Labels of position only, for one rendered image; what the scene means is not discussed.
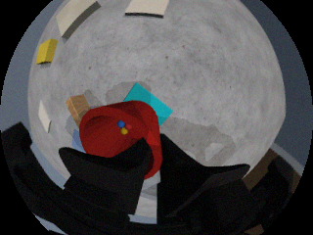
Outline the olive yellow block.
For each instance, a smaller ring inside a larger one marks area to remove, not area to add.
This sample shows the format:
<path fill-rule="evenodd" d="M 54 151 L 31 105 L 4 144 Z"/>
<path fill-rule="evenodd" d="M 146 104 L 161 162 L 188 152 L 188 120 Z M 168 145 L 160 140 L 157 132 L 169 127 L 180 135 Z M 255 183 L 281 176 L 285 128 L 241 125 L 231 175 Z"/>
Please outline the olive yellow block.
<path fill-rule="evenodd" d="M 54 54 L 56 51 L 56 46 L 58 46 L 58 40 L 48 39 L 46 42 L 39 44 L 38 55 L 36 55 L 36 64 L 52 63 L 54 59 Z"/>

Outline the dark red cup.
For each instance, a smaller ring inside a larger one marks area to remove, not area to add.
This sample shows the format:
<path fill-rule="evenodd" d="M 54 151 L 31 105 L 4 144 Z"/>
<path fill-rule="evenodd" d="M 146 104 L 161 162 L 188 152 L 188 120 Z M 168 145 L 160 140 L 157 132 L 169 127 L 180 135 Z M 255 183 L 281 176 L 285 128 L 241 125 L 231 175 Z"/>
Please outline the dark red cup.
<path fill-rule="evenodd" d="M 120 132 L 117 122 L 132 125 L 125 134 Z M 163 162 L 161 153 L 159 122 L 153 107 L 142 101 L 112 103 L 94 107 L 83 115 L 79 123 L 79 140 L 86 154 L 98 157 L 116 157 L 129 146 L 144 137 L 152 152 L 149 157 L 145 180 L 160 170 Z"/>

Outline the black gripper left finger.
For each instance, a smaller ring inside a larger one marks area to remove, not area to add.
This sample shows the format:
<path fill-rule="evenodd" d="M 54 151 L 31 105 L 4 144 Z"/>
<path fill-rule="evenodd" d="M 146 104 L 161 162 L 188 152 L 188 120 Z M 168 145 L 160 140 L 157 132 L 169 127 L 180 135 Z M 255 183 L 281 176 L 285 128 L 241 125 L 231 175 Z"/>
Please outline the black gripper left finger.
<path fill-rule="evenodd" d="M 140 138 L 120 154 L 105 158 L 81 153 L 81 150 L 59 149 L 59 156 L 70 175 L 89 181 L 90 184 L 120 193 L 129 214 L 136 215 L 140 192 L 144 187 L 145 172 L 152 152 L 145 138 Z"/>

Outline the beige flat block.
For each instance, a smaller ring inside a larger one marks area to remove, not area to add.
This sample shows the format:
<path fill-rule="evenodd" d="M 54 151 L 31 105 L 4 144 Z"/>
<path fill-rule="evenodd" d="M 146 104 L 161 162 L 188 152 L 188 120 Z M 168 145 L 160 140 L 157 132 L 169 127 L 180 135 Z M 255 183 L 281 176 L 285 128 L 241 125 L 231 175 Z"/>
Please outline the beige flat block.
<path fill-rule="evenodd" d="M 56 16 L 60 35 L 69 39 L 75 29 L 101 7 L 95 0 L 70 0 Z"/>

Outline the beige flat square pad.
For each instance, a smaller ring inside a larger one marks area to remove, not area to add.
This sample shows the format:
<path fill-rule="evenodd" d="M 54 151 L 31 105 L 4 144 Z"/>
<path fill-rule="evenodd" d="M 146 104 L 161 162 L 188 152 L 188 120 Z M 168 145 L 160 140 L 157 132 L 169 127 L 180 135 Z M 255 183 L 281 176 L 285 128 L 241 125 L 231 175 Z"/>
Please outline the beige flat square pad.
<path fill-rule="evenodd" d="M 129 3 L 125 16 L 148 16 L 164 19 L 169 0 L 132 0 Z"/>

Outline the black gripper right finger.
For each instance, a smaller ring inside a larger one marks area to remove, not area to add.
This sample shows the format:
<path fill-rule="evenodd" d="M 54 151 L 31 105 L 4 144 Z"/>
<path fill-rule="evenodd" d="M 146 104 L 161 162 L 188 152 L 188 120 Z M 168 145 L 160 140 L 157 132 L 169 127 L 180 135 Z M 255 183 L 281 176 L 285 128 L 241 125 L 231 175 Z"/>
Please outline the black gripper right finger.
<path fill-rule="evenodd" d="M 165 216 L 176 216 L 180 209 L 186 207 L 208 188 L 243 179 L 250 168 L 250 164 L 219 167 L 199 164 L 163 133 L 160 134 L 160 144 L 163 154 L 160 185 Z"/>

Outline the white flat square slab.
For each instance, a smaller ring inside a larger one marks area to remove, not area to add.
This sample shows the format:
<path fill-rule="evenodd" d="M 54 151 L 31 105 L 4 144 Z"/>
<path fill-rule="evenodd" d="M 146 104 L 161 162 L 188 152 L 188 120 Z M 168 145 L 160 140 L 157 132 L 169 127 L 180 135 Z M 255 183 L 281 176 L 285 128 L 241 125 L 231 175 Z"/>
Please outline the white flat square slab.
<path fill-rule="evenodd" d="M 46 106 L 44 106 L 42 99 L 40 99 L 39 117 L 40 117 L 40 121 L 43 122 L 44 129 L 46 129 L 46 132 L 50 133 L 51 119 L 47 115 Z"/>

